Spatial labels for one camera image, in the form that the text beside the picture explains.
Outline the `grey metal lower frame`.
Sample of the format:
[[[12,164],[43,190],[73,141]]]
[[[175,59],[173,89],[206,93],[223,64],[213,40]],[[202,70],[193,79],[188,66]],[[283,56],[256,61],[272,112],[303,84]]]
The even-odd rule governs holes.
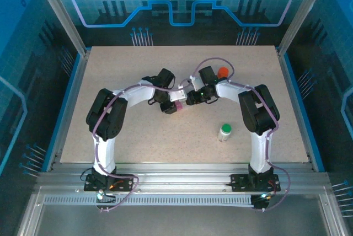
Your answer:
[[[44,205],[47,194],[30,197],[14,236],[353,236],[330,193],[272,199],[265,212],[234,206]]]

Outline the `aluminium frame post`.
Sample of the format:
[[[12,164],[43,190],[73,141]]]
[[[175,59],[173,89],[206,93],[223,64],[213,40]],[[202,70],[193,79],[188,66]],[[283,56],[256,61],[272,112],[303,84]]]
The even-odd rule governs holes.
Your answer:
[[[87,49],[83,40],[81,39],[79,32],[77,31],[69,13],[67,12],[66,8],[64,7],[61,0],[47,0],[49,5],[51,6],[52,10],[56,14],[58,20],[60,21],[61,25],[63,26],[66,34],[70,38],[73,46],[77,50],[78,54],[81,57],[86,57]]]
[[[285,32],[282,41],[280,42],[280,45],[277,49],[277,54],[279,57],[284,57],[284,54],[288,50],[292,41],[294,40],[305,18],[314,6],[315,1],[316,0],[303,0],[300,4],[291,24]]]

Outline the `white pill bottle green cap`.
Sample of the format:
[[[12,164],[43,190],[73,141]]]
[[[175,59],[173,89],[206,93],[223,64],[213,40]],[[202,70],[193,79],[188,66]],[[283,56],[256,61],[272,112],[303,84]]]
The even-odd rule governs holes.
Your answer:
[[[218,132],[218,140],[220,142],[224,142],[229,139],[229,136],[231,135],[232,132],[232,126],[230,124],[223,124]]]

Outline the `aluminium cross beam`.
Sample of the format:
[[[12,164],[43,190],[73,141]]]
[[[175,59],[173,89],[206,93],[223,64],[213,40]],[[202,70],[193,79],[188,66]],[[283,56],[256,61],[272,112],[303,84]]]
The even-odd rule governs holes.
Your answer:
[[[117,172],[135,175],[140,182],[136,194],[230,194],[232,174],[246,174],[245,163],[231,164],[167,164],[139,163],[117,164]],[[50,172],[41,173],[35,190],[47,194],[83,193],[84,182],[80,175],[88,165],[83,163],[55,164]],[[320,195],[332,193],[329,176],[316,172],[310,163],[284,163],[274,170],[279,176],[281,191],[289,195]]]

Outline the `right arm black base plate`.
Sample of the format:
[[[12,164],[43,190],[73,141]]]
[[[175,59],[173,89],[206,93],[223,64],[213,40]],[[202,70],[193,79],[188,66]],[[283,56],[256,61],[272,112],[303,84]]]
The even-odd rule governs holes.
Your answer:
[[[250,175],[232,174],[228,186],[233,192],[273,192],[281,191],[279,177],[276,174]]]

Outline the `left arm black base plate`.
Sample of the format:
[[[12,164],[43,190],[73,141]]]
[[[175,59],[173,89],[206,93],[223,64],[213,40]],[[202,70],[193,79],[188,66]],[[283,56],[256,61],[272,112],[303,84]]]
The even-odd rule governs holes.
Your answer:
[[[84,182],[84,191],[130,192],[133,187],[132,178],[112,178],[88,174]]]

